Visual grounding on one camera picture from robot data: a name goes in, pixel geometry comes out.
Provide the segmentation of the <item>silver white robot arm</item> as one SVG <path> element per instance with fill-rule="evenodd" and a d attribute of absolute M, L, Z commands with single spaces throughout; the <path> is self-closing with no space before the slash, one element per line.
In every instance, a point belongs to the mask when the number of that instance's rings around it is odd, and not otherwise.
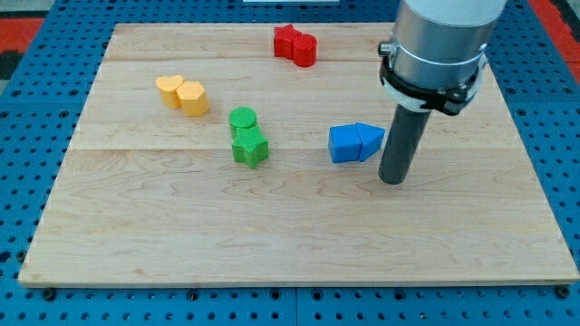
<path fill-rule="evenodd" d="M 473 100 L 506 0 L 401 0 L 378 45 L 380 82 L 403 108 L 459 114 Z"/>

